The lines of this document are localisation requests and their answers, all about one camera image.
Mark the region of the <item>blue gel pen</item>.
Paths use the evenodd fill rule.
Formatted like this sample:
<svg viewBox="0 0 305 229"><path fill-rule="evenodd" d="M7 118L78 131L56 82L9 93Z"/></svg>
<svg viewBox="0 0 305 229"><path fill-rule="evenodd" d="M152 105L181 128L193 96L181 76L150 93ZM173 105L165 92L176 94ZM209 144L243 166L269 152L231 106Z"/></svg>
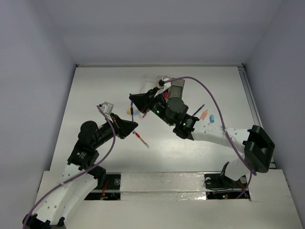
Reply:
<svg viewBox="0 0 305 229"><path fill-rule="evenodd" d="M133 117L133 102L132 101L130 103L130 113L131 113L131 117L132 117L132 122L134 122L134 117Z"/></svg>

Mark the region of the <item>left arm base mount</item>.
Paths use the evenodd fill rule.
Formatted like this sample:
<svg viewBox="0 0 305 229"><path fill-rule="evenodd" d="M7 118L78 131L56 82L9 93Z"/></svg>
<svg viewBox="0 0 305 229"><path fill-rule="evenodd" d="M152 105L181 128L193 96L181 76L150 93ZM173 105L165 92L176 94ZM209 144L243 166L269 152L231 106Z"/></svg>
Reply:
<svg viewBox="0 0 305 229"><path fill-rule="evenodd" d="M105 182L91 191L84 200L121 200L121 173L107 173Z"/></svg>

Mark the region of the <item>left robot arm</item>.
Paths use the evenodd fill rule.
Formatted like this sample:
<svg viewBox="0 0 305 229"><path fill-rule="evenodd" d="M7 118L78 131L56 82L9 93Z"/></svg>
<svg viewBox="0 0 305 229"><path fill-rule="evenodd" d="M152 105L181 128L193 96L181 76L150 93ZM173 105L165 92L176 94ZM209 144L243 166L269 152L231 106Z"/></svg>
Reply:
<svg viewBox="0 0 305 229"><path fill-rule="evenodd" d="M80 127L78 141L56 187L45 194L23 220L25 229L64 229L87 195L95 188L107 186L106 170L99 165L98 147L109 140L124 139L138 126L111 114L98 126L87 121Z"/></svg>

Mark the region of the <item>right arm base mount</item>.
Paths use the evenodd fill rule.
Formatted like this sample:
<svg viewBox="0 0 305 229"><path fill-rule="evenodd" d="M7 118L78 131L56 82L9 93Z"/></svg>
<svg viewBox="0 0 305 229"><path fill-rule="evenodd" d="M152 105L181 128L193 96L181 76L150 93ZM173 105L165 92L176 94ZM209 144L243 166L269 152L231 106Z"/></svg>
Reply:
<svg viewBox="0 0 305 229"><path fill-rule="evenodd" d="M206 188L207 200L248 199L250 193L245 175L237 181L226 177L225 171L229 162L225 163L220 173L207 173L204 175L203 186Z"/></svg>

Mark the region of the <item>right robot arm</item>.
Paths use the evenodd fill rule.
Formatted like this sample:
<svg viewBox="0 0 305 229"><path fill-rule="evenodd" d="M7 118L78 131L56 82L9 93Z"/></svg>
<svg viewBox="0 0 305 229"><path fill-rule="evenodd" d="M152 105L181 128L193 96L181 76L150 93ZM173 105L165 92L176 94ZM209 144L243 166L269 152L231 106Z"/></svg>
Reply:
<svg viewBox="0 0 305 229"><path fill-rule="evenodd" d="M187 113L188 106L178 97L165 99L158 88L144 94L131 94L131 102L145 114L153 112L181 139L205 141L232 148L237 159L225 163L219 181L224 187L232 186L248 173L267 173L275 144L258 125L250 129L225 128L211 124Z"/></svg>

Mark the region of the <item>red gel pen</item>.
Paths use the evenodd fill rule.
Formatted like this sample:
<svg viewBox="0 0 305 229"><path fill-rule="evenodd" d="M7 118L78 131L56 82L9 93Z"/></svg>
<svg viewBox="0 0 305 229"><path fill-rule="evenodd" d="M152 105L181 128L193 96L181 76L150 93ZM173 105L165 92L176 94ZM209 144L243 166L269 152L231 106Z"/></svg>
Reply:
<svg viewBox="0 0 305 229"><path fill-rule="evenodd" d="M149 145L142 139L142 137L136 132L133 132L135 134L135 136L149 149Z"/></svg>

